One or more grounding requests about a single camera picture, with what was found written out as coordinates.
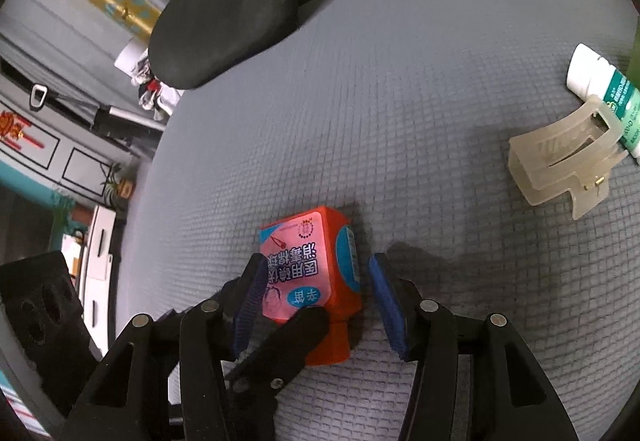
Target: green label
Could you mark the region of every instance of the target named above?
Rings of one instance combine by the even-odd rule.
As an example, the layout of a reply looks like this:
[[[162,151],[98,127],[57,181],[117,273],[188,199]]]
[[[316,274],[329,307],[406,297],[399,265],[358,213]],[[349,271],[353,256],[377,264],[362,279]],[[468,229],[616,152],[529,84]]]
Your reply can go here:
[[[640,91],[616,70],[604,101],[625,127],[620,138],[622,145],[633,151],[640,143]]]

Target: orange box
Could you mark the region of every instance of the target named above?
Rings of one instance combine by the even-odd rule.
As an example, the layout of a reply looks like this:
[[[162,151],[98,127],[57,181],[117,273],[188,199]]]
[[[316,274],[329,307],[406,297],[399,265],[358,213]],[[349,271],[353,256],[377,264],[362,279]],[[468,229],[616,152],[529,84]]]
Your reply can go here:
[[[260,231],[260,252],[269,261],[262,314],[283,324],[302,307],[323,306],[329,312],[329,334],[306,357],[306,364],[347,360],[347,320],[362,309],[349,220],[322,206],[278,221]]]

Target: red decoration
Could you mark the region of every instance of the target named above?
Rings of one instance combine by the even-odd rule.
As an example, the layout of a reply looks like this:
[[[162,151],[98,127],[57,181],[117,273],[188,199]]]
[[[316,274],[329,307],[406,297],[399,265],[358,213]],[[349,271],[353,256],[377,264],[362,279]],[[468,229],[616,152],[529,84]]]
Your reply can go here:
[[[21,139],[35,147],[44,148],[44,145],[33,136],[25,134],[23,129],[29,127],[31,127],[31,122],[25,120],[20,114],[10,111],[0,113],[0,140],[15,150],[22,150],[22,147],[16,143]]]

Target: pink label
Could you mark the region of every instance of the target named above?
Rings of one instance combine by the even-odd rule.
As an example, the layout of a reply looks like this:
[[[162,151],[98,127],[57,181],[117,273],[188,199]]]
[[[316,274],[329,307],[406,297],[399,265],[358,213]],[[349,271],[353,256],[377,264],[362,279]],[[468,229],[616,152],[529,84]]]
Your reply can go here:
[[[319,212],[263,230],[260,241],[260,253],[269,261],[263,315],[288,320],[302,307],[326,304],[331,281]]]

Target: transparent holder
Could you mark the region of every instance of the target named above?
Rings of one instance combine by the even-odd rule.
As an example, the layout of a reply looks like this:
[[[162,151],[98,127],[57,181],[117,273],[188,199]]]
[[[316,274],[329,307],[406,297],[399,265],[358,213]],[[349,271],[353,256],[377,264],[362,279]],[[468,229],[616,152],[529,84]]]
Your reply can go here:
[[[598,115],[609,129],[597,124]],[[577,220],[609,195],[611,169],[628,154],[618,146],[623,130],[609,107],[592,96],[566,118],[511,138],[509,171],[532,206],[569,191]]]

